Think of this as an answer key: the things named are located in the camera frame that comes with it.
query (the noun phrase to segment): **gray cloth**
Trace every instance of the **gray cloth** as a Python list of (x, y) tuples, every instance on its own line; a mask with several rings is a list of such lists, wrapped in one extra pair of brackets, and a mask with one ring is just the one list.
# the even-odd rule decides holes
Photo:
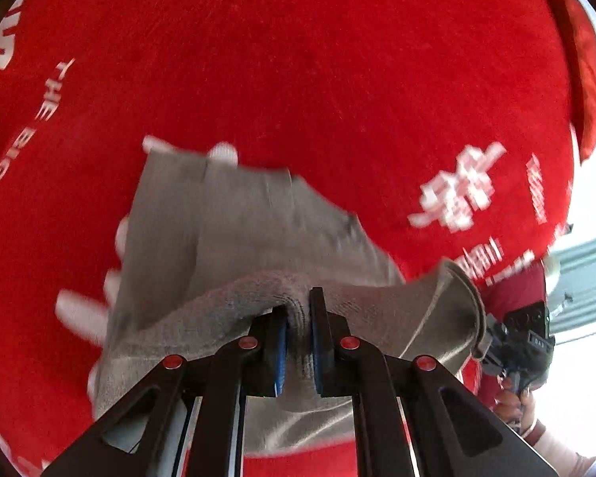
[(278, 399), (250, 398), (245, 452), (270, 456), (353, 437), (347, 398), (313, 384), (308, 293), (383, 352), (434, 355), (451, 371), (484, 333), (477, 291), (454, 263), (403, 284), (353, 215), (287, 171), (247, 170), (194, 154), (152, 153), (130, 215), (118, 300), (94, 411), (170, 353), (211, 355), (252, 318), (284, 305), (288, 360)]

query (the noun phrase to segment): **black metal bracket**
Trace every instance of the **black metal bracket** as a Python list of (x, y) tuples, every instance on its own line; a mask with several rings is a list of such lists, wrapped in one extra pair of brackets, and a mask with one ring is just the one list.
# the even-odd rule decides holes
[[(556, 477), (437, 360), (390, 357), (351, 336), (322, 288), (310, 292), (310, 311), (316, 390), (351, 398), (360, 477)], [(246, 398), (282, 393), (285, 337), (275, 308), (211, 357), (169, 355), (43, 477), (240, 477)]]
[(497, 322), (488, 314), (487, 336), (490, 340), (482, 369), (493, 376), (512, 379), (516, 394), (547, 380), (556, 339), (550, 336), (550, 316), (544, 301), (537, 301)]
[(352, 397), (360, 477), (557, 475), (437, 360), (383, 355), (310, 298), (316, 389)]

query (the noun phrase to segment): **person's arm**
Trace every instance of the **person's arm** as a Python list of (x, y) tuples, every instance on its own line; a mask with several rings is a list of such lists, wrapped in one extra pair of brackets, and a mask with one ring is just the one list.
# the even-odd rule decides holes
[(561, 477), (582, 477), (594, 463), (596, 457), (580, 456), (576, 451), (558, 440), (547, 427), (536, 418), (534, 394), (523, 392), (521, 398), (506, 390), (510, 382), (504, 381), (503, 389), (496, 396), (493, 411), (504, 422), (521, 422), (521, 437), (556, 470)]

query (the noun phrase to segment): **gray towel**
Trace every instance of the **gray towel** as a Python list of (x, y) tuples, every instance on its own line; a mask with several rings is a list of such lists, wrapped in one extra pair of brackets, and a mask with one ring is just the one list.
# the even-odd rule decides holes
[(245, 453), (272, 456), (353, 437), (349, 399), (313, 384), (308, 293), (383, 352), (434, 355), (456, 372), (484, 333), (477, 291), (443, 261), (408, 285), (357, 217), (287, 171), (152, 153), (135, 196), (118, 300), (100, 361), (95, 416), (164, 356), (211, 355), (284, 305), (288, 360), (278, 399), (250, 398)]

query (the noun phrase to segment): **hand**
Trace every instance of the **hand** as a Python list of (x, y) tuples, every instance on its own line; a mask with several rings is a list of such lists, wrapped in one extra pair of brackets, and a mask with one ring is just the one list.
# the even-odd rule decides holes
[(509, 378), (501, 382), (501, 389), (494, 397), (496, 405), (493, 407), (493, 412), (505, 423), (521, 421), (520, 434), (522, 434), (532, 426), (536, 417), (534, 393), (526, 389), (519, 398), (509, 390), (510, 387), (512, 387), (512, 381)]

